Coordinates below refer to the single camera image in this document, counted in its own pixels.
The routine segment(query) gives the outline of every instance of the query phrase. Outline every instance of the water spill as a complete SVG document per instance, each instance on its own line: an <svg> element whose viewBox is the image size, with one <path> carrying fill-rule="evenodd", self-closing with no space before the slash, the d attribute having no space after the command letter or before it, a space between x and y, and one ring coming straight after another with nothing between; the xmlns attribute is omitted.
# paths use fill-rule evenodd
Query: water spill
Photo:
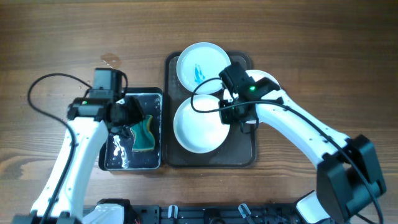
<svg viewBox="0 0 398 224"><path fill-rule="evenodd" d="M114 69L120 68L120 65L122 64L120 58L112 53L101 55L101 60L104 61L107 65L109 65L109 67Z"/></svg>

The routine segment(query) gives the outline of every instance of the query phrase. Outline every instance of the wood grain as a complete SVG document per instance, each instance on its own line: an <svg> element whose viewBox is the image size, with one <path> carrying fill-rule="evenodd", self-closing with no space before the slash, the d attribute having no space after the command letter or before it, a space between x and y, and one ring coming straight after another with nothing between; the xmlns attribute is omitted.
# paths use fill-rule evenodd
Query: wood grain
<svg viewBox="0 0 398 224"><path fill-rule="evenodd" d="M248 53L326 124L372 139L388 188L380 204L386 223L398 223L396 1L42 2L52 4L0 5L0 222L29 212L62 143L65 128L27 105L36 78L62 72L92 81L94 68L106 66L101 55L112 53L129 86L162 88L169 53L212 42ZM74 81L49 78L34 102L65 117L83 92ZM315 169L281 134L262 124L258 142L250 169L109 173L95 165L85 203L293 202L315 189ZM377 218L372 206L362 214Z"/></svg>

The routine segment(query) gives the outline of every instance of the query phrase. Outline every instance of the black tray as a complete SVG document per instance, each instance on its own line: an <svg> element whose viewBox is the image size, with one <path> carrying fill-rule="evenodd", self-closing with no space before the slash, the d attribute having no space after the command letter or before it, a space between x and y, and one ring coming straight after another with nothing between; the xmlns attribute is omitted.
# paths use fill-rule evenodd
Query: black tray
<svg viewBox="0 0 398 224"><path fill-rule="evenodd" d="M191 97L177 78L176 66L181 52L171 53L165 60L164 78L164 123L163 158L172 167L242 168L251 165L257 158L256 134L242 134L238 124L231 125L224 143L209 153L195 154L184 149L177 141L173 130L175 112L181 103ZM252 69L251 59L239 51L227 52L231 62L239 62L245 70ZM222 98L223 91L213 95ZM254 129L248 125L245 129Z"/></svg>
<svg viewBox="0 0 398 224"><path fill-rule="evenodd" d="M120 146L126 149L126 161L123 166L121 152L115 156L114 135L109 134L108 140L99 152L98 166L102 170L153 170L161 164L162 155L162 116L163 116L163 92L160 88L128 88L125 98L135 96L141 104L145 114L153 116L150 131L155 137L155 149L148 152L133 152L134 135L130 132L129 138L119 136Z"/></svg>

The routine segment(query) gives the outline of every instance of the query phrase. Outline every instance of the white bowl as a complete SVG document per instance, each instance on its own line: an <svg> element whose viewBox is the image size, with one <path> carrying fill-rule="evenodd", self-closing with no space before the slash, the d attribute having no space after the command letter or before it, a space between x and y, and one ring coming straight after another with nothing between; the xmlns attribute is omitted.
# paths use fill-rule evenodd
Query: white bowl
<svg viewBox="0 0 398 224"><path fill-rule="evenodd" d="M267 72L264 72L261 70L246 70L246 73L250 77L253 77L255 82L257 82L258 80L265 77L265 78L269 78L271 81L273 81L274 83L279 85L278 81L270 73L267 73ZM238 94L234 93L234 98L237 98L237 97L238 97ZM223 98L224 98L224 100L232 100L232 97L229 94L229 91L227 89L224 90ZM255 123L256 123L256 121L247 121L246 122L246 124L255 124Z"/></svg>
<svg viewBox="0 0 398 224"><path fill-rule="evenodd" d="M212 43L197 43L187 47L177 60L177 77L189 91L209 78L219 77L218 74L231 61L225 51ZM197 91L198 94L212 94L222 88L222 82L214 80L206 83Z"/></svg>
<svg viewBox="0 0 398 224"><path fill-rule="evenodd" d="M219 99L211 95L195 95L193 105L197 110L219 108ZM228 124L221 124L219 112L197 113L191 107L191 98L186 99L174 116L174 135L186 150L206 153L216 149L226 139Z"/></svg>

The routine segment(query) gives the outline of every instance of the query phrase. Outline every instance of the green cloth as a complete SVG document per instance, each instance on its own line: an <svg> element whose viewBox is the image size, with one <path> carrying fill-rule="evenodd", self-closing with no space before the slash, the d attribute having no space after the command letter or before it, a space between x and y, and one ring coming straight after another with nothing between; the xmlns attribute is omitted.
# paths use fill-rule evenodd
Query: green cloth
<svg viewBox="0 0 398 224"><path fill-rule="evenodd" d="M145 120L130 128L134 135L133 151L142 152L155 149L155 137L149 129L151 121L152 115L147 115Z"/></svg>

